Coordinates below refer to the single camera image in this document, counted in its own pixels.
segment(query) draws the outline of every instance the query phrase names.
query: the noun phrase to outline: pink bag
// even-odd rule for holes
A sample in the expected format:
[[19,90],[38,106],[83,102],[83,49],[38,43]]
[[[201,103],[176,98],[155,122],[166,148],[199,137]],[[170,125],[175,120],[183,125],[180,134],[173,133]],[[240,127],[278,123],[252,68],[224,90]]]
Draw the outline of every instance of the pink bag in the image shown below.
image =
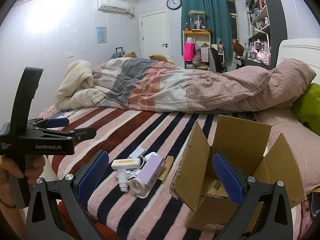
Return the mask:
[[184,44],[183,60],[191,61],[196,54],[196,46],[194,43]]

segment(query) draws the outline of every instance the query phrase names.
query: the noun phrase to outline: wall clock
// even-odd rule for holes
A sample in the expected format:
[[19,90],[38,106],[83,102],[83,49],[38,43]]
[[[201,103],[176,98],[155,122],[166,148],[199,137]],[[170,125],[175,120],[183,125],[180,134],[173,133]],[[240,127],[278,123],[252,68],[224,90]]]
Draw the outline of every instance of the wall clock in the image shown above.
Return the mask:
[[178,10],[182,6],[181,0],[167,0],[167,7],[170,10]]

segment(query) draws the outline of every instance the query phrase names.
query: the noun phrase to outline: air conditioner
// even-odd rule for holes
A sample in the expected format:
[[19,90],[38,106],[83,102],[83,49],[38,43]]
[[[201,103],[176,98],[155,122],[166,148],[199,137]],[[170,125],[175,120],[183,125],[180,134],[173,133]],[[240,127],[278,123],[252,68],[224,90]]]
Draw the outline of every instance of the air conditioner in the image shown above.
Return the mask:
[[99,0],[99,11],[115,11],[126,13],[129,11],[129,3],[121,0]]

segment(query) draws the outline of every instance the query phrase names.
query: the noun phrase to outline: green pillow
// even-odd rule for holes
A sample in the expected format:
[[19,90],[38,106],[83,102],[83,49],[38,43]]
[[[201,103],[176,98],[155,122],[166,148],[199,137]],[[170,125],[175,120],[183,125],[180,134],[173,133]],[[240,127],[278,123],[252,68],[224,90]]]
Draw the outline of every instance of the green pillow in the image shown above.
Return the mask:
[[320,135],[320,85],[310,84],[306,92],[292,104],[292,111],[301,123]]

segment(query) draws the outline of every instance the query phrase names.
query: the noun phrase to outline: white headboard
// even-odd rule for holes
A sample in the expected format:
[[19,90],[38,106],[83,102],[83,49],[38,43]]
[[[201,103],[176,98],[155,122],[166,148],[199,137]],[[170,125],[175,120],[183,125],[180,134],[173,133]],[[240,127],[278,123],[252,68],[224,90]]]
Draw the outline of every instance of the white headboard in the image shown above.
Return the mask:
[[295,58],[307,63],[317,73],[313,83],[320,84],[320,39],[282,41],[279,48],[277,65],[285,58]]

